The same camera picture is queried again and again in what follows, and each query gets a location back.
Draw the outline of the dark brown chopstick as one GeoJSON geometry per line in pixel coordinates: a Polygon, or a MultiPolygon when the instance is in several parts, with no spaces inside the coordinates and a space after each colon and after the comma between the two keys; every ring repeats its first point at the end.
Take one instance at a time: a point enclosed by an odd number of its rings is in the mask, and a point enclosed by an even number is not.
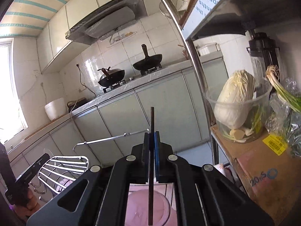
{"type": "Polygon", "coordinates": [[[150,109],[150,137],[149,137],[149,180],[148,180],[148,225],[153,225],[154,210],[154,134],[155,134],[155,110],[150,109]]]}

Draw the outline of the cardboard box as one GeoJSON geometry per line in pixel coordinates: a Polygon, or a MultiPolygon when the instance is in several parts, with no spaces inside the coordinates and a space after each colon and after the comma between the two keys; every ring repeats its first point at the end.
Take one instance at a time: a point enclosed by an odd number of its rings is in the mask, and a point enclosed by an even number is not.
{"type": "Polygon", "coordinates": [[[265,210],[276,225],[285,219],[300,218],[300,159],[287,151],[277,155],[261,136],[249,143],[226,140],[217,125],[211,134],[235,169],[248,196],[265,210]]]}

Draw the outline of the clear bowl with cabbage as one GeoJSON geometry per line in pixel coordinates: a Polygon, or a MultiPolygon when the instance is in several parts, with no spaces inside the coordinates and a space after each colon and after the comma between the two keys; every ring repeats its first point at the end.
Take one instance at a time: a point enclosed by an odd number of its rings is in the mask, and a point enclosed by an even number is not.
{"type": "Polygon", "coordinates": [[[233,143],[258,139],[270,114],[272,85],[245,70],[235,71],[223,85],[209,87],[209,101],[218,130],[233,143]]]}

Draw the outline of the bagged green vegetables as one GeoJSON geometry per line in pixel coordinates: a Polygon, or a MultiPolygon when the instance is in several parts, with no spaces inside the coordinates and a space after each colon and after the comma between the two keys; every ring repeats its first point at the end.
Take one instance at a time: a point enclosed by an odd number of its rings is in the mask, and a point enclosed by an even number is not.
{"type": "Polygon", "coordinates": [[[291,78],[280,81],[277,66],[270,65],[266,78],[273,87],[269,105],[272,113],[265,122],[268,133],[281,138],[293,157],[300,157],[300,90],[291,78]]]}

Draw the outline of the black wok with lid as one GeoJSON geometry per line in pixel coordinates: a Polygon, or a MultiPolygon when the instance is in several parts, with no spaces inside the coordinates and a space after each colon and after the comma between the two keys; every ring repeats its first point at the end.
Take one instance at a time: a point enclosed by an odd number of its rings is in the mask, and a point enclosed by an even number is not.
{"type": "Polygon", "coordinates": [[[98,83],[102,87],[110,87],[122,81],[125,77],[125,70],[119,68],[111,69],[110,67],[108,67],[107,69],[98,69],[98,71],[101,71],[103,73],[103,75],[100,77],[100,80],[98,81],[98,83]]]}

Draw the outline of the gas stove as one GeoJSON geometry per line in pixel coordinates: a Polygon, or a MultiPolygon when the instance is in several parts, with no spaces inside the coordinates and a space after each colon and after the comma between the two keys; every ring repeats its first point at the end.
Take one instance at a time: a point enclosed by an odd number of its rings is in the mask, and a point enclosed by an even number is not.
{"type": "Polygon", "coordinates": [[[146,76],[146,75],[148,75],[150,73],[153,73],[153,72],[155,72],[157,70],[161,70],[161,69],[162,69],[162,65],[160,64],[159,66],[154,67],[152,69],[149,69],[148,71],[140,71],[140,74],[137,75],[137,76],[131,76],[131,77],[126,78],[126,74],[125,74],[125,77],[123,78],[122,81],[120,81],[120,82],[118,82],[118,83],[116,83],[116,84],[114,84],[114,85],[112,85],[110,87],[103,87],[103,92],[107,93],[109,91],[112,91],[112,90],[114,90],[114,89],[116,89],[118,87],[121,87],[121,86],[125,85],[126,83],[128,83],[130,81],[136,80],[136,79],[138,79],[138,78],[140,78],[142,76],[146,76]]]}

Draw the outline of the black blender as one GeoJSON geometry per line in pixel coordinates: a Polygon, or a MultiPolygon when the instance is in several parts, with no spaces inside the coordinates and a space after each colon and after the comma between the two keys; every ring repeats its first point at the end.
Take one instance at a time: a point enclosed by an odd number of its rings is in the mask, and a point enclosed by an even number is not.
{"type": "Polygon", "coordinates": [[[247,51],[251,58],[254,77],[256,79],[256,90],[263,94],[263,84],[261,79],[265,78],[265,73],[270,65],[277,66],[280,71],[280,80],[283,78],[283,66],[280,55],[280,48],[276,45],[275,40],[271,39],[264,32],[255,33],[249,30],[251,40],[247,51]]]}

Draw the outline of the metal shelf pole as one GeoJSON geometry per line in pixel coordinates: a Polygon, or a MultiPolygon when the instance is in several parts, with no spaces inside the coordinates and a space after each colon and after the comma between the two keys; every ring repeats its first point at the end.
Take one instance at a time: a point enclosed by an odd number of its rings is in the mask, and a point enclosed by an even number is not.
{"type": "Polygon", "coordinates": [[[185,39],[184,35],[182,34],[181,27],[180,27],[180,15],[172,3],[171,0],[161,0],[165,8],[167,9],[168,13],[171,16],[171,19],[173,23],[176,26],[176,30],[179,32],[181,36],[181,40],[184,44],[184,48],[186,49],[186,52],[188,54],[188,57],[191,61],[196,80],[198,83],[198,87],[201,93],[203,105],[204,105],[204,112],[207,120],[208,125],[208,131],[210,134],[210,143],[211,143],[211,152],[212,152],[212,163],[214,165],[217,165],[219,163],[219,152],[218,152],[218,144],[216,143],[215,139],[213,138],[211,134],[210,127],[212,126],[213,122],[215,121],[211,106],[209,102],[204,97],[204,91],[208,87],[208,84],[206,82],[206,76],[204,74],[203,67],[201,65],[201,61],[198,56],[198,52],[196,51],[196,48],[193,44],[193,41],[191,39],[185,39]]]}

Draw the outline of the range hood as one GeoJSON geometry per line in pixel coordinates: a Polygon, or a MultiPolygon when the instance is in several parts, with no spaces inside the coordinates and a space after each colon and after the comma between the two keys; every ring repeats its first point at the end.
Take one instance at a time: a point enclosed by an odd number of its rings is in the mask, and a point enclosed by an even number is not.
{"type": "Polygon", "coordinates": [[[134,25],[146,16],[143,0],[111,0],[75,24],[65,33],[65,38],[91,45],[134,25]]]}

